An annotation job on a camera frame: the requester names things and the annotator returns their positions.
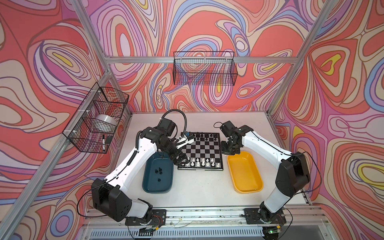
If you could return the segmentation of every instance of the wire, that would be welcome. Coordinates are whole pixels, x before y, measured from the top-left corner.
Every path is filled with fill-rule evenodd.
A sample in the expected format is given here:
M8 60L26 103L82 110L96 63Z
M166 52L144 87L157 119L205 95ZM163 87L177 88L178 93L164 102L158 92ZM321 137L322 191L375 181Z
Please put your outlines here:
M257 137L259 140L265 142L266 144L268 144L269 146L273 147L274 149L276 149L277 151L281 152L282 154L285 154L285 155L288 155L288 156L295 156L295 155L289 155L289 154L286 154L286 153L283 153L282 151L280 151L279 149L277 149L276 147L272 146L271 144L269 144L268 142L264 141L263 139L259 138L255 132L252 131L252 133L254 134L255 137Z
M220 128L220 127L215 127L216 123L221 123L220 127L223 125L222 122L215 122L215 123L214 123L214 128Z
M186 132L186 130L187 130L187 117L185 116L185 113L184 113L183 111L181 111L181 110L178 110L178 109L171 109L171 110L166 111L166 113L164 113L163 116L161 117L160 122L159 122L159 124L158 124L157 126L160 126L161 121L163 120L163 118L164 118L168 113L170 113L170 112L179 112L179 113L181 113L181 114L183 115L183 117L184 117L184 130L183 130L183 133L181 134L181 136L184 136L184 135L185 135L185 132Z
M284 234L288 231L288 228L291 226L291 224L292 224L292 222L293 222L293 215L292 215L292 213L291 213L291 211L289 211L289 209L287 209L287 208L285 208L284 207L284 209L286 209L286 210L288 210L288 212L291 214L291 223L288 225L288 227L287 227L287 229L285 230L285 232L277 239L277 240L279 240L280 238L282 238L283 236L284 236Z
M136 240L136 238L134 238L134 237L132 236L132 233L131 233L131 231L129 230L129 226L128 226L128 225L127 225L127 227L128 227L129 235L131 235L131 237L132 237L134 240Z
M308 153L308 155L311 157L311 159L312 159L312 161L313 161L313 164L316 166L317 172L318 172L319 175L320 175L320 184L319 184L316 188L314 188L314 189L312 189L312 190L304 191L304 192L297 192L297 193L295 193L295 195L296 195L296 194L300 194L300 193L313 192L313 191L315 191L316 189L318 189L318 188L322 185L322 183L323 183L323 177L321 176L321 172L320 172L319 168L317 167L316 162L313 160L313 157L311 156L311 154L310 154L309 152L305 151L305 152L301 152L300 154L297 154L297 155L294 155L294 154L289 155L289 154L283 153L282 151L280 151L279 149L275 148L274 146L272 146L272 145L269 144L268 142L266 142L266 141L264 141L263 139L259 138L253 131L252 131L252 133L255 135L255 137L257 137L257 138L260 139L261 141L265 142L265 143L268 144L269 146L273 147L273 148L276 149L277 151L281 152L282 154L285 154L285 155L287 155L287 156L297 157L297 156L300 156L300 155L304 155L304 153Z
M77 206L76 206L77 214L79 214L79 215L82 216L82 217L105 217L106 215L101 215L101 216L85 216L85 215L81 214L81 213L79 212L79 203L80 203L81 199L82 199L87 193L89 193L91 190L96 189L96 188L98 188L98 187L101 187L101 186L103 186L104 184L109 183L110 181L112 181L112 180L115 179L115 178L116 178L116 177L112 178L112 179L109 180L108 182L105 182L105 183L103 183L103 184L101 184L101 185L99 185L99 186L97 186L97 187L91 188L90 190L86 191L86 192L80 197L79 201L77 202Z
M139 138L140 138L140 134L142 133L143 131L138 131L137 134L136 134L136 142L135 142L135 148L136 150L133 152L131 158L129 159L129 161L127 162L127 165L129 166L131 164L131 162L133 161L133 159L135 158L136 154L139 152Z
M302 154L304 154L304 153L308 153L308 155L311 157L311 159L312 159L312 161L313 161L313 164L316 166L317 172L319 173L319 176L320 176L320 184L319 184L316 188L314 188L314 189L312 189L312 190L308 190L308 191L304 191L304 192L298 192L298 193L296 193L296 194L306 193L306 192L313 192L313 191L315 191L316 189L318 189L318 188L322 185L322 183L323 183L323 177L321 176L321 172L320 172L319 168L317 167L317 164L316 164L315 161L313 160L313 157L312 157L312 156L310 155L310 153L307 152L307 151L303 152Z
M125 165L124 168L123 168L123 169L122 169L122 170L121 170L115 177L113 177L111 180L109 180L109 181L107 181L107 182L105 182L105 183L103 183L103 184L101 184L101 185L99 185L99 186L97 186L97 187L91 188L91 189L88 190L88 191L86 191L86 192L80 197L79 201L77 202L77 206L76 206L77 214L79 214L79 215L82 216L82 217L105 217L106 215L101 215L101 216L86 216L86 215L81 214L81 213L79 212L79 204L80 204L80 201L81 201L81 199L82 199L87 193L89 193L91 190L96 189L96 188L98 188L98 187L101 187L101 186L103 186L103 185L109 183L109 182L112 181L113 179L115 179L115 178L116 178L122 171L124 171L124 169L125 169L127 166L128 166L128 165Z

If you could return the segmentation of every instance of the swirly pattern wallpaper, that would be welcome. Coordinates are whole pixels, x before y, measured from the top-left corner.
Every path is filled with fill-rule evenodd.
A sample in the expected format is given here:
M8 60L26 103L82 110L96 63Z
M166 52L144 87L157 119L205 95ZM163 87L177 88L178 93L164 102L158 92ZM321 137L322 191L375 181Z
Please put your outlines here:
M103 71L70 1L0 1L0 220ZM125 121L108 154L67 148L13 240L74 238L77 199L106 175Z
M340 239L384 237L383 39L383 1L339 1L273 114L286 148L316 161L309 195Z
M86 4L109 56L173 56L232 50L236 56L296 56L321 0L126 1ZM265 111L289 65L238 64L235 86L175 86L173 64L111 65L133 112Z
M132 112L265 111L289 69L288 64L238 64L234 86L173 84L173 64L114 64Z
M86 9L108 56L223 51L296 56L322 0L94 0Z

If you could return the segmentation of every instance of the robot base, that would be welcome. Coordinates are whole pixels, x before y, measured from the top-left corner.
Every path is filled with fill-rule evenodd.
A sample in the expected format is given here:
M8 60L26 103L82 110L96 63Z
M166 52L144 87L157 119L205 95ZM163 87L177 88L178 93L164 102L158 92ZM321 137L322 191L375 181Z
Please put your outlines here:
M125 225L126 226L143 226L143 227L146 227L146 226L162 226L166 223L166 213L167 211L165 209L153 209L152 210L152 218L151 218L151 221L149 221L149 225L146 225L147 222L145 222L144 219L142 218L138 218L138 217L127 217L126 220L125 220ZM160 222L160 220L155 217L156 216L159 216L161 219L162 219L162 222Z
M244 209L244 215L242 215L242 217L245 217L247 224L266 224L260 219L261 216L258 211L259 209ZM270 223L277 223L279 225L284 225L287 223L282 209L277 211L276 218Z

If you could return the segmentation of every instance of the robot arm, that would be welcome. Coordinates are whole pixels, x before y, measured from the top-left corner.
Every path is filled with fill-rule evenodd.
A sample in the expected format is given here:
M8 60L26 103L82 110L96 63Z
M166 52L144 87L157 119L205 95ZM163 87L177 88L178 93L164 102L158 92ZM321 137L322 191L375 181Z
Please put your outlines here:
M259 210L260 219L263 222L270 222L295 193L310 182L305 156L300 152L293 154L277 147L246 125L236 128L232 122L227 121L220 126L220 129L228 138L227 141L221 142L223 154L239 154L241 147L248 147L263 156L278 170L276 187L261 203Z
M119 222L125 217L141 218L148 223L152 217L152 205L141 199L130 199L128 188L133 178L144 163L158 149L168 154L175 165L189 162L186 154L180 149L194 141L188 132L175 142L168 137L172 134L175 123L162 118L157 127L148 127L139 131L135 148L119 164L116 169L103 180L96 179L92 183L93 207Z

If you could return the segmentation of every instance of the wire mesh basket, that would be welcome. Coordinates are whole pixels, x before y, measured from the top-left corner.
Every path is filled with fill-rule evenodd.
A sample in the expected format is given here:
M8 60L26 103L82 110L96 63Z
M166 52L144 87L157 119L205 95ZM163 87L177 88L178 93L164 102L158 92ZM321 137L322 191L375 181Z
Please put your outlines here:
M234 55L233 51L175 51L173 83L234 86L237 78Z
M99 87L66 137L80 152L107 153L128 99L118 89Z

